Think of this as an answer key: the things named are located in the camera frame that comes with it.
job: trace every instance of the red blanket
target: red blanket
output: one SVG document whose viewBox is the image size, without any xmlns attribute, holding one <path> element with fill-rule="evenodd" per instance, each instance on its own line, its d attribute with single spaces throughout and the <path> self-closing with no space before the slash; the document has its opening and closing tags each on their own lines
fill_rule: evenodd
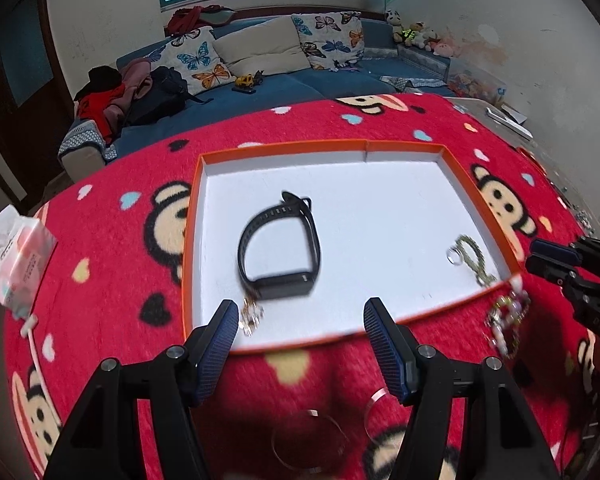
<svg viewBox="0 0 600 480">
<path fill-rule="evenodd" d="M 20 323 L 5 325 L 8 379 L 24 442 L 41 473 L 59 427 L 98 363 L 153 358 L 182 342 L 180 279 L 183 211 L 192 172 L 203 152 L 248 142 L 366 138 L 445 144 L 481 188 L 507 211 L 504 231 L 528 252 L 534 235 L 568 243 L 581 231 L 539 171 L 477 121 L 431 95 L 402 94 L 323 101 L 266 110 L 175 136 L 116 161 L 56 196 L 38 213 L 58 238 L 34 312 L 32 345 Z M 489 193 L 498 189 L 502 201 Z M 518 358 L 530 386 L 523 392 L 552 451 L 565 442 L 573 453 L 576 431 L 564 439 L 570 417 L 583 406 L 578 345 L 587 332 L 571 319 L 557 287 L 524 274 L 532 306 Z M 449 358 L 478 362 L 494 354 L 484 319 L 498 293 L 413 323 L 420 342 Z M 382 377 L 364 337 L 295 351 L 232 356 L 212 398 L 194 417 L 214 478 L 240 473 L 256 478 L 298 478 L 270 447 L 272 428 L 299 410 L 319 410 L 339 423 L 348 442 L 334 478 L 385 478 L 395 450 L 383 446 L 400 433 L 405 410 L 382 401 L 370 421 L 381 445 L 370 442 L 363 412 Z M 141 431 L 149 479 L 160 478 L 148 407 Z M 448 462 L 461 437 L 462 406 L 454 404 Z M 298 455 L 332 452 L 298 449 Z"/>
</svg>

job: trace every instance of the pink plush toy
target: pink plush toy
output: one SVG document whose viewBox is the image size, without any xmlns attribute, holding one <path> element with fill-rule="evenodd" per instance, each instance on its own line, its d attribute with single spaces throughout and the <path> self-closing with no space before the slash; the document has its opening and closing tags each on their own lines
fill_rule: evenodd
<svg viewBox="0 0 600 480">
<path fill-rule="evenodd" d="M 448 43 L 438 43 L 433 48 L 433 55 L 440 57 L 451 57 L 454 54 L 454 48 Z"/>
</svg>

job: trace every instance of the black fitness tracker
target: black fitness tracker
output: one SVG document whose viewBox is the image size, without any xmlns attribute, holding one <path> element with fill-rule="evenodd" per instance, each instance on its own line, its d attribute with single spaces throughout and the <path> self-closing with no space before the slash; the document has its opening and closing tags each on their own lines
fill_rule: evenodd
<svg viewBox="0 0 600 480">
<path fill-rule="evenodd" d="M 244 255 L 253 234 L 263 225 L 281 218 L 299 217 L 302 219 L 304 230 L 311 252 L 311 270 L 263 276 L 250 280 L 244 270 Z M 299 198 L 288 191 L 282 192 L 282 203 L 269 207 L 254 216 L 244 228 L 238 244 L 238 272 L 247 293 L 254 300 L 274 300 L 289 296 L 308 294 L 314 286 L 320 270 L 320 242 L 315 230 L 314 217 L 311 214 L 311 199 Z"/>
</svg>

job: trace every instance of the screw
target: screw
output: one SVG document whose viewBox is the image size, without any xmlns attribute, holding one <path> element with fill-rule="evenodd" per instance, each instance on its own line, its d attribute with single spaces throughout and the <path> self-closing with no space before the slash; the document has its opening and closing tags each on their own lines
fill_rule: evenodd
<svg viewBox="0 0 600 480">
<path fill-rule="evenodd" d="M 104 361 L 100 364 L 100 368 L 102 368 L 106 372 L 112 371 L 113 368 L 115 368 L 116 366 L 118 366 L 118 363 L 115 359 L 112 359 L 111 357 L 109 359 L 104 359 Z"/>
<path fill-rule="evenodd" d="M 418 354 L 427 359 L 431 359 L 436 354 L 436 349 L 431 345 L 418 346 Z"/>
<path fill-rule="evenodd" d="M 487 357 L 486 363 L 491 370 L 500 370 L 502 368 L 502 361 L 497 357 Z"/>
<path fill-rule="evenodd" d="M 182 355 L 184 355 L 184 348 L 180 345 L 170 346 L 167 349 L 167 357 L 170 357 L 171 359 L 177 359 Z"/>
</svg>

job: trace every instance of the tissue pack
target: tissue pack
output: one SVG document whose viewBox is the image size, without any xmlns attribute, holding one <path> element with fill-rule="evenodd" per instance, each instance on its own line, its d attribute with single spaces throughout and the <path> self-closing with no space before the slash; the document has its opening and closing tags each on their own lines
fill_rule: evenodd
<svg viewBox="0 0 600 480">
<path fill-rule="evenodd" d="M 14 317 L 29 316 L 57 243 L 37 218 L 21 216 L 11 205 L 0 213 L 0 304 Z"/>
</svg>

